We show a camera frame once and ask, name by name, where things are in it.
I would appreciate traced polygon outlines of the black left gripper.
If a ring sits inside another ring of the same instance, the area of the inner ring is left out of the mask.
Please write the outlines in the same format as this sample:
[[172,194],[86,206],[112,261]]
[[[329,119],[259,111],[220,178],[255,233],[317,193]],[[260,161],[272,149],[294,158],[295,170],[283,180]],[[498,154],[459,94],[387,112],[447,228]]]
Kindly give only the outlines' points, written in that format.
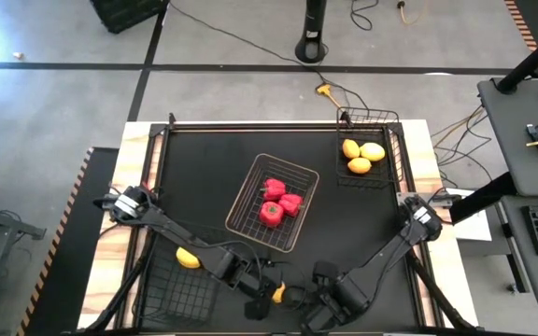
[[273,302],[274,294],[288,282],[282,275],[266,276],[260,273],[246,273],[244,275],[244,293],[250,297],[244,306],[245,318],[249,320],[263,320],[272,313],[285,313],[286,307],[282,303]]

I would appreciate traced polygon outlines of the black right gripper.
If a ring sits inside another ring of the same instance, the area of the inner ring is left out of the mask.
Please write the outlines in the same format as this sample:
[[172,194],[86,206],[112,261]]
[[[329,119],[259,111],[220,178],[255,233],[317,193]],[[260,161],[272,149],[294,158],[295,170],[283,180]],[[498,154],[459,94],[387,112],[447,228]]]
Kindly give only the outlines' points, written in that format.
[[[352,278],[352,272],[341,272],[328,261],[317,261],[313,268],[312,281],[317,290],[312,300],[290,301],[289,311],[306,309],[302,319],[302,332],[329,332],[347,325],[368,310],[368,296]],[[312,287],[307,283],[290,285],[289,294],[309,294]]]

